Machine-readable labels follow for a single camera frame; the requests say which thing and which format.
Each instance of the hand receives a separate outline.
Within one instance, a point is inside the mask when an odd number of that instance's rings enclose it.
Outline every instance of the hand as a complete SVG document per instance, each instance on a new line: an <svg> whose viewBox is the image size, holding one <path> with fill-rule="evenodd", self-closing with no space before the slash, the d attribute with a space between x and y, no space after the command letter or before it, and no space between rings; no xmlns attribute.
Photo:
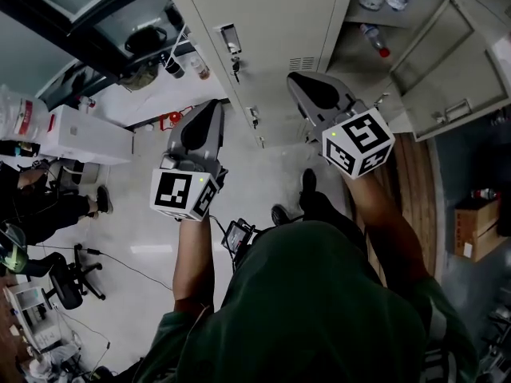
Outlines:
<svg viewBox="0 0 511 383"><path fill-rule="evenodd" d="M19 174L18 188L24 188L37 182L41 177L46 174L46 170L43 169L32 169Z"/></svg>

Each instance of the foot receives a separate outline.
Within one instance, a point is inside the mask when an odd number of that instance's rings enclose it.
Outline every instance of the foot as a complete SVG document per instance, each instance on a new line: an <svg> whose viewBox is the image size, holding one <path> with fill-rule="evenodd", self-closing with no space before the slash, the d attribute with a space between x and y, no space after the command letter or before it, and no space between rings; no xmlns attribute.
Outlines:
<svg viewBox="0 0 511 383"><path fill-rule="evenodd" d="M302 174L302 191L301 193L313 193L316 191L316 174L312 169L305 169Z"/></svg>
<svg viewBox="0 0 511 383"><path fill-rule="evenodd" d="M271 219L277 227L282 226L283 224L289 224L291 222L286 209L280 204L276 204L271 208Z"/></svg>
<svg viewBox="0 0 511 383"><path fill-rule="evenodd" d="M113 211L112 202L110 201L109 191L105 186L97 188L97 210L101 213L110 214Z"/></svg>

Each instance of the locker door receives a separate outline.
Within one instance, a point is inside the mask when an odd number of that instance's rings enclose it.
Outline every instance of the locker door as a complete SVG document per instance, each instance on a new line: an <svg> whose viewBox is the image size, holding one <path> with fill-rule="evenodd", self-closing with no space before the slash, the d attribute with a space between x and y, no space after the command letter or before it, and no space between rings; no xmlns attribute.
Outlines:
<svg viewBox="0 0 511 383"><path fill-rule="evenodd" d="M265 146L296 143L301 129L299 111L287 91L286 76L293 70L316 71L335 0L193 0L227 73L232 58L240 59L240 82L231 83L249 120L248 108L258 114L257 130L265 132ZM233 24L241 51L231 54L219 27ZM287 132L282 138L279 130Z"/></svg>

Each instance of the locker handle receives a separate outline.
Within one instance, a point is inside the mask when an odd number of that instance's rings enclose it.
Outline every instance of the locker handle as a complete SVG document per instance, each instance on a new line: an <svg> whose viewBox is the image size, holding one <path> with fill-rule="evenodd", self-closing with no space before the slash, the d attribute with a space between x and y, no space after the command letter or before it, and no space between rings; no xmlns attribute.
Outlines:
<svg viewBox="0 0 511 383"><path fill-rule="evenodd" d="M234 24L227 24L225 26L217 27L216 30L220 33L222 40L225 43L227 51L231 54L241 53L240 40Z"/></svg>

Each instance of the cardboard box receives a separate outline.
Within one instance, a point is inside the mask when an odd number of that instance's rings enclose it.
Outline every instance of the cardboard box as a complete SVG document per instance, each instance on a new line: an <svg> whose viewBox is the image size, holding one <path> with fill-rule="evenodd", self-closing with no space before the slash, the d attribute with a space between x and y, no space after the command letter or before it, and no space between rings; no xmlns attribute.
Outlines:
<svg viewBox="0 0 511 383"><path fill-rule="evenodd" d="M507 239L497 234L499 207L499 200L468 199L458 204L456 255L477 262Z"/></svg>

